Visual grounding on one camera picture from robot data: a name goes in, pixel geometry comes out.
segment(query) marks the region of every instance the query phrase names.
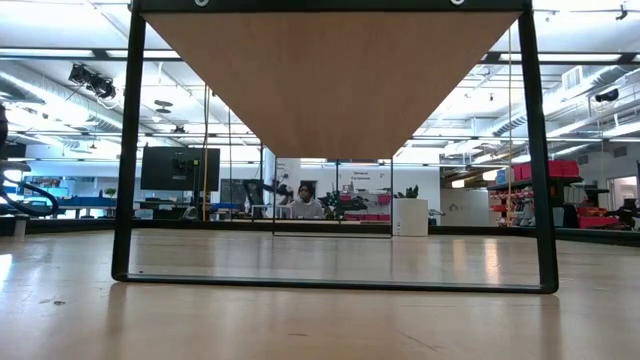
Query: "white pedestal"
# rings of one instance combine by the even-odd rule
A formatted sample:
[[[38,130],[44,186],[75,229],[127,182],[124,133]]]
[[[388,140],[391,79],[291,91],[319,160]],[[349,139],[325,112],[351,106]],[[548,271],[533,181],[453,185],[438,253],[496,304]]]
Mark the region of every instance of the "white pedestal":
[[[429,235],[429,202],[421,199],[393,199],[393,235]]]

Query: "white wall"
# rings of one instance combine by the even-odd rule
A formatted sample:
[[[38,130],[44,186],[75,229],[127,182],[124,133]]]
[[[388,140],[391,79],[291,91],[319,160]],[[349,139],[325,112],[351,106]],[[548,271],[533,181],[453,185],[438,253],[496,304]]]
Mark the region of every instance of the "white wall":
[[[32,171],[31,176],[85,176],[99,178],[117,178],[119,164],[117,162],[60,162],[60,161],[32,161],[29,163]],[[155,194],[162,197],[158,191],[140,190],[140,163],[136,166],[136,199],[142,199]],[[228,165],[220,167],[220,178],[229,178],[230,169]],[[234,179],[257,179],[259,178],[257,165],[234,165],[232,169]],[[390,186],[390,167],[378,166],[341,166],[338,186],[354,182],[356,189],[375,190]],[[303,165],[300,171],[300,180],[315,180],[318,182],[316,189],[318,196],[324,196],[326,192],[336,188],[335,166],[321,167],[319,165]],[[94,189],[95,195],[106,187],[117,188],[117,182],[105,183],[106,179],[99,179],[98,186]],[[396,167],[394,169],[394,191],[405,192],[409,186],[418,185],[420,188],[419,198],[429,200],[429,207],[440,209],[440,169],[430,167]],[[219,193],[213,194],[213,201],[218,201]]]
[[[640,145],[618,144],[619,146],[627,147],[627,156],[614,158],[612,153],[609,152],[592,152],[589,153],[589,163],[580,165],[580,176],[585,180],[587,184],[591,184],[593,181],[598,182],[598,188],[606,189],[607,180],[638,176],[638,167],[636,161],[640,160]],[[609,207],[609,210],[613,209],[613,205],[610,201],[609,194],[601,194],[599,196],[599,202],[601,207]]]
[[[441,217],[444,226],[495,226],[487,190],[442,189]]]

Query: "security camera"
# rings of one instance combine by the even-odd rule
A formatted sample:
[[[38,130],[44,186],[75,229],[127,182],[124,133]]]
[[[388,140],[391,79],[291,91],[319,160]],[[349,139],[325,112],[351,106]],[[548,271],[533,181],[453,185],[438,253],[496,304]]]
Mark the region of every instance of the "security camera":
[[[620,92],[618,91],[618,89],[613,89],[604,94],[596,95],[595,99],[597,102],[604,102],[604,101],[611,102],[611,101],[618,100],[619,97],[620,97]]]

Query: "floor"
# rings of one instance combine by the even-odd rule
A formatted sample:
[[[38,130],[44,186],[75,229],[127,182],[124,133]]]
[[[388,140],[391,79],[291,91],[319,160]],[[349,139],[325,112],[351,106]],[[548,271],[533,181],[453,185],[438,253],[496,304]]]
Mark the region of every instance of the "floor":
[[[0,359],[637,359],[640,249],[559,242],[554,296],[114,283],[110,232],[0,238]],[[137,232],[132,271],[535,282],[530,239]]]

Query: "black monitor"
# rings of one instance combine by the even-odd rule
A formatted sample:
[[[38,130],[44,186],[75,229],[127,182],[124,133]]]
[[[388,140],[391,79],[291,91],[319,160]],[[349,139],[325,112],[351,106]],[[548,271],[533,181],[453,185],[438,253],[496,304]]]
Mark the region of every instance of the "black monitor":
[[[218,191],[220,149],[207,149],[207,191]],[[194,189],[194,174],[200,174],[198,189],[204,183],[204,151],[183,147],[145,147],[142,155],[142,190]]]

